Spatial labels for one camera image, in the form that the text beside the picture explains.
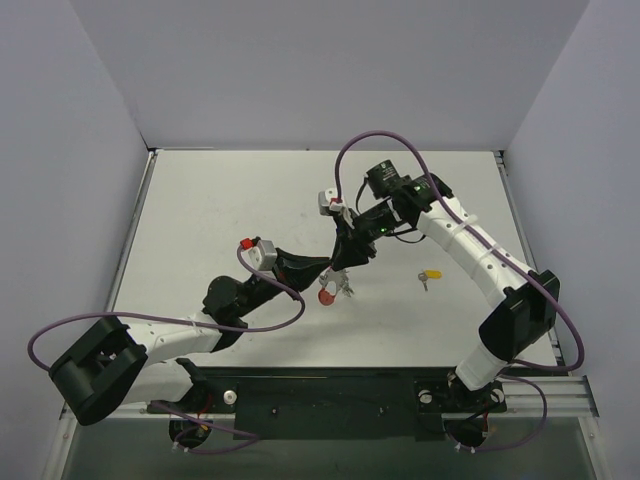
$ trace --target white table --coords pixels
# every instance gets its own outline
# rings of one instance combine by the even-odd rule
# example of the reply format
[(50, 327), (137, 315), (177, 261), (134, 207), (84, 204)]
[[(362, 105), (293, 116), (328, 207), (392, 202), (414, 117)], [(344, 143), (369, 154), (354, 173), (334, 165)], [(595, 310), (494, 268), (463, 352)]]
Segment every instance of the white table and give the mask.
[[(235, 258), (238, 241), (245, 237), (271, 239), (294, 254), (329, 256), (334, 224), (319, 215), (316, 201), (319, 191), (334, 184), (336, 153), (160, 151), (115, 309), (167, 316), (200, 310), (213, 278), (248, 278)], [(483, 228), (523, 259), (493, 154), (423, 155)], [(407, 152), (350, 152), (342, 167), (349, 202), (364, 172), (386, 159), (401, 175), (420, 174)], [(367, 192), (361, 207), (373, 202)], [(333, 306), (323, 307), (314, 285), (303, 293), (307, 313), (296, 324), (245, 334), (231, 348), (191, 358), (212, 366), (456, 365), (476, 345), (477, 328), (489, 314), (480, 290), (429, 239), (406, 245), (383, 238), (376, 247), (376, 259), (350, 271), (353, 298), (339, 296)], [(417, 274), (427, 268), (442, 271), (443, 277), (430, 281), (425, 293)], [(272, 325), (297, 308), (280, 295), (244, 320), (251, 326)], [(556, 363), (546, 335), (522, 358)]]

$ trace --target metal bolt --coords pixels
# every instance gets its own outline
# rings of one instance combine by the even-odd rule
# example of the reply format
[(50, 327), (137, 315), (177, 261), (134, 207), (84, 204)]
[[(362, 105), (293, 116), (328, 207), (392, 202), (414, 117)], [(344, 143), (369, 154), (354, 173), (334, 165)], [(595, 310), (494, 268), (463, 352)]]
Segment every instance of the metal bolt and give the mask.
[(433, 396), (429, 390), (420, 390), (418, 400), (420, 400), (420, 403), (428, 404), (433, 400)]
[(236, 392), (234, 392), (233, 390), (227, 390), (226, 392), (224, 392), (222, 399), (227, 405), (233, 405), (238, 399), (238, 394), (236, 394)]

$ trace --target yellow key tag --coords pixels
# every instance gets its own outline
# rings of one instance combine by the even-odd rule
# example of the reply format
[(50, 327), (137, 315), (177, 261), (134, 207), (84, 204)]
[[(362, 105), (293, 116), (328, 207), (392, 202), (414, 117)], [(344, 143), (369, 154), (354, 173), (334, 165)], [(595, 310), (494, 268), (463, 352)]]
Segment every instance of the yellow key tag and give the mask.
[(439, 270), (425, 270), (424, 274), (427, 278), (442, 278), (442, 272)]

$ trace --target white wall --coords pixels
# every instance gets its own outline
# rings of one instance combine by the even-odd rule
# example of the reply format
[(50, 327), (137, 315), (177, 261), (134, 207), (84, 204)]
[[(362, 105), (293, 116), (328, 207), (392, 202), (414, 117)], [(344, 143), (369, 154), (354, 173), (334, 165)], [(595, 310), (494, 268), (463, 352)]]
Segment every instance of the white wall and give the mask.
[(584, 336), (583, 372), (625, 479), (640, 475), (638, 19), (635, 0), (591, 1), (506, 155), (535, 258), (560, 277)]
[[(505, 148), (587, 0), (72, 0), (151, 146)], [(371, 140), (364, 148), (389, 143)]]
[(0, 64), (0, 476), (22, 480), (62, 406), (27, 340), (104, 305), (146, 149), (67, 0), (1, 2)]

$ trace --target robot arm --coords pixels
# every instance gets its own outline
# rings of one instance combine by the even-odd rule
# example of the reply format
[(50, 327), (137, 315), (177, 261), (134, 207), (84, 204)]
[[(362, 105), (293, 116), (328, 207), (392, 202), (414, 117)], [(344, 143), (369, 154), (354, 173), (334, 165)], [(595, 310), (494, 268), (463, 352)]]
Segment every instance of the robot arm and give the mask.
[[(327, 257), (293, 255), (260, 238), (244, 240), (243, 247), (255, 270), (270, 272), (294, 293), (311, 286), (330, 264)], [(256, 274), (245, 282), (221, 276), (209, 285), (202, 311), (184, 320), (123, 324), (116, 316), (103, 317), (53, 363), (49, 376), (81, 425), (102, 420), (122, 403), (180, 400), (197, 372), (188, 360), (172, 359), (233, 345), (251, 331), (241, 317), (281, 292)]]
[[(499, 251), (529, 273), (558, 298), (559, 282), (553, 273), (538, 275), (531, 267), (515, 260), (476, 224), (451, 189), (435, 175), (434, 181), (447, 205), (460, 218), (458, 224), (442, 207), (425, 176), (400, 177), (387, 160), (370, 169), (366, 179), (380, 203), (357, 215), (336, 192), (329, 189), (319, 196), (320, 212), (333, 217), (337, 227), (332, 268), (341, 270), (364, 265), (376, 255), (374, 241), (403, 224), (409, 224), (439, 244), (467, 272), (493, 309), (479, 329), (480, 342), (455, 369), (451, 388), (458, 396), (474, 396), (525, 348), (548, 332), (555, 323), (555, 310), (520, 275), (497, 260)], [(464, 227), (473, 225), (492, 245), (483, 246)]]

